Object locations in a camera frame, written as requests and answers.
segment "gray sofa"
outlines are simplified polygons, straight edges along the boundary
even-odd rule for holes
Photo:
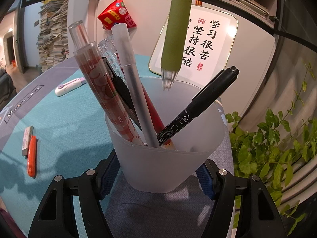
[[[15,95],[16,90],[12,78],[7,74],[6,70],[0,69],[0,111]]]

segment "stack of magazines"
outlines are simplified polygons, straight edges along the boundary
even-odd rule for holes
[[[39,63],[42,65],[42,71],[54,66],[55,57],[56,62],[65,59],[64,45],[62,52],[59,52],[60,48],[58,48],[55,53],[54,44],[57,42],[56,46],[60,46],[61,43],[58,41],[61,41],[65,31],[67,39],[67,7],[68,0],[67,2],[66,0],[49,0],[45,1],[44,5],[41,6],[41,11],[39,12],[41,15],[40,34],[36,44],[39,49]],[[65,38],[62,41],[62,44],[64,43],[67,43]]]
[[[267,8],[262,6],[261,4],[258,4],[254,0],[229,0],[236,4],[241,5],[242,7],[246,8],[247,10],[250,10],[260,16],[261,18],[266,19],[266,17],[269,15],[269,12]]]

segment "red seal stamp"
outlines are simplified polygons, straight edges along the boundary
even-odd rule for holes
[[[198,71],[201,71],[201,70],[202,70],[202,63],[201,63],[201,62],[198,64],[197,70],[198,70]]]

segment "transparent pen tip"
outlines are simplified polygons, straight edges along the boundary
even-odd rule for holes
[[[176,79],[178,72],[171,72],[168,70],[162,69],[162,84],[163,90],[170,90],[174,80]]]

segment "blue gripper pad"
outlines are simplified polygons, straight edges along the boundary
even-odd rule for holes
[[[207,195],[208,198],[210,198],[211,200],[214,200],[215,192],[212,189],[212,179],[204,164],[198,167],[198,169],[196,170],[196,175],[203,193]]]
[[[100,197],[102,200],[108,195],[114,185],[115,179],[120,169],[120,163],[117,157],[115,157],[109,164],[109,167],[105,171],[105,174],[101,178]]]

